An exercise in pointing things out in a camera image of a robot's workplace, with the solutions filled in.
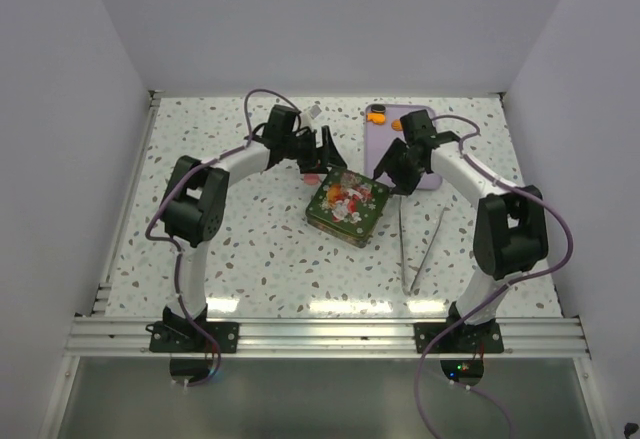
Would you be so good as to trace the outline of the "pink round cookie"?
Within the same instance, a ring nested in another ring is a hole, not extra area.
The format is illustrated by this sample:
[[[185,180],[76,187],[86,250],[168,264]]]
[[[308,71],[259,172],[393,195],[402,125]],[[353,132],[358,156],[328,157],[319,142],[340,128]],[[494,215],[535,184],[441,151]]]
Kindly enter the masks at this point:
[[[304,176],[304,182],[309,185],[315,185],[320,182],[320,178],[314,174],[307,174]]]

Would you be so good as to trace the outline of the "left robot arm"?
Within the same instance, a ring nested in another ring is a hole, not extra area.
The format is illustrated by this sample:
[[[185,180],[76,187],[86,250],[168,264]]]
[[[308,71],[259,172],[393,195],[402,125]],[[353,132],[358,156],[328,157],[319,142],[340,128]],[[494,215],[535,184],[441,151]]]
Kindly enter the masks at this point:
[[[162,324],[173,330],[173,340],[185,351],[197,351],[207,342],[206,260],[210,241],[223,222],[228,189],[283,160],[295,162],[302,174],[326,174],[346,166],[330,128],[313,126],[320,114],[317,105],[301,112],[275,105],[245,144],[218,159],[183,156],[176,162],[154,219],[163,222],[164,238],[178,251],[175,298],[164,307]]]

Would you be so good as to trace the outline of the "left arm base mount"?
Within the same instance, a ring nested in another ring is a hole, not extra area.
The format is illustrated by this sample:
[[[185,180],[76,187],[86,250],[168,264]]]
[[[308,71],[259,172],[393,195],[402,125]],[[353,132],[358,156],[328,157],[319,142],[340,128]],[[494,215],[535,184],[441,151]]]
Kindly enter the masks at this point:
[[[162,319],[147,324],[145,330],[151,335],[149,350],[153,353],[211,353],[215,340],[217,351],[233,354],[237,350],[240,325],[233,321],[209,322],[204,310],[193,322],[174,314],[165,307]]]

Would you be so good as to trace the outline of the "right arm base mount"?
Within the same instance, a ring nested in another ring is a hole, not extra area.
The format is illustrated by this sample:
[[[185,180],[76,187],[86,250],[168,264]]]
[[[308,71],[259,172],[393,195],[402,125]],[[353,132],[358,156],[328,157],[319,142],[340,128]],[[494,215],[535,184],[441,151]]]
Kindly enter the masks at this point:
[[[449,326],[444,322],[413,324],[414,342],[418,354]],[[495,320],[479,326],[462,324],[444,335],[429,349],[429,354],[501,354],[505,351],[502,334]]]

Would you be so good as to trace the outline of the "green cookie tin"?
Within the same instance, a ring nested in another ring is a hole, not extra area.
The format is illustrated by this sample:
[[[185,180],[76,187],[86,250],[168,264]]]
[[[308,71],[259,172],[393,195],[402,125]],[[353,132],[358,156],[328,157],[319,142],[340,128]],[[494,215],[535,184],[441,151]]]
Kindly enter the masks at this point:
[[[333,215],[311,215],[306,216],[307,223],[325,234],[340,239],[358,248],[364,248],[372,238],[376,229],[380,215],[361,216],[356,222],[350,218],[336,219]]]

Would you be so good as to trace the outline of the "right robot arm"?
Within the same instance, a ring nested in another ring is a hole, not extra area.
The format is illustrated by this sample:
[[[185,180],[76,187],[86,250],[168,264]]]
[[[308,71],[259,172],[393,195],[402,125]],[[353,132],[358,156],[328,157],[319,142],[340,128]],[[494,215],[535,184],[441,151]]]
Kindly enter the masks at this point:
[[[445,328],[451,348],[468,351],[481,339],[480,326],[495,319],[509,282],[521,279],[548,255],[542,196],[534,186],[519,188],[476,163],[462,138],[439,132],[426,110],[400,118],[402,139],[393,140],[374,168],[385,174],[394,195],[409,196],[425,174],[447,181],[476,211],[473,254],[476,269],[452,305]]]

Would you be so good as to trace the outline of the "gold tin lid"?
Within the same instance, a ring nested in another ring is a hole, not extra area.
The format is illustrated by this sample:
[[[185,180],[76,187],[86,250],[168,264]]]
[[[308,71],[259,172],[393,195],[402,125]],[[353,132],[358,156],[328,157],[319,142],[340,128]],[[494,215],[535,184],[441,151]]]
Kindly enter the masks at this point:
[[[385,184],[344,168],[334,168],[315,192],[305,214],[348,217],[356,222],[361,216],[382,216],[390,195],[391,190]]]

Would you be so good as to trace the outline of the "metal tongs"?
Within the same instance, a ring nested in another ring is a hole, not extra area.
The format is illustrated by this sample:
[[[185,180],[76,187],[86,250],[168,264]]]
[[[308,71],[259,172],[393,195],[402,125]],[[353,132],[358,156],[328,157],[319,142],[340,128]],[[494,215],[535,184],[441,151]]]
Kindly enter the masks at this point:
[[[406,296],[413,295],[418,289],[421,277],[427,269],[435,241],[438,238],[447,208],[442,207],[434,216],[427,219],[426,237],[418,238],[410,229],[410,217],[406,214],[405,200],[398,200],[397,225],[400,253],[400,280]]]

